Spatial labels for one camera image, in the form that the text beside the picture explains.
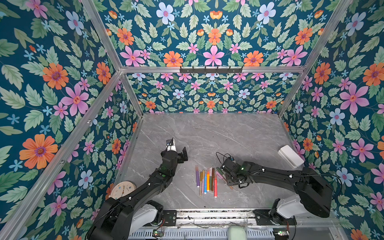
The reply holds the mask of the brown pen brown cap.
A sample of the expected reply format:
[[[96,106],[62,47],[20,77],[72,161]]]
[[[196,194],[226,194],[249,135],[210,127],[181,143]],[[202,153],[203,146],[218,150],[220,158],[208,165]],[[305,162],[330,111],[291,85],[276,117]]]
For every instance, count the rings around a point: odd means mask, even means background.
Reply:
[[[214,179],[213,179],[213,177],[215,176],[215,169],[214,168],[212,168],[211,169],[211,191],[212,192],[214,192],[214,187],[213,187],[213,185],[214,185]]]

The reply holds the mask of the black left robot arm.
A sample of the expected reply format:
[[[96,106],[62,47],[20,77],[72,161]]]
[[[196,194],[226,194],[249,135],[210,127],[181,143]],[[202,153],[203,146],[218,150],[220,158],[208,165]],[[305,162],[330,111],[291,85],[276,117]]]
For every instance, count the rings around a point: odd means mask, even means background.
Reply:
[[[149,179],[126,196],[106,200],[87,232],[88,240],[127,240],[132,232],[134,214],[154,196],[162,193],[173,181],[178,164],[188,161],[187,149],[178,153],[161,152],[162,164]]]

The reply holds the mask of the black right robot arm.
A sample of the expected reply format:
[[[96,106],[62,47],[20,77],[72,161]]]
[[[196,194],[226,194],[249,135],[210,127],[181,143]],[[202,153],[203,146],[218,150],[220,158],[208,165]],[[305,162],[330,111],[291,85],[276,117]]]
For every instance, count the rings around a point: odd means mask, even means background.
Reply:
[[[333,190],[328,182],[311,168],[302,170],[279,170],[253,162],[241,165],[226,158],[220,170],[224,172],[229,186],[240,189],[250,184],[266,184],[294,193],[286,199],[276,199],[266,219],[275,225],[284,224],[296,215],[305,213],[320,218],[331,214]]]

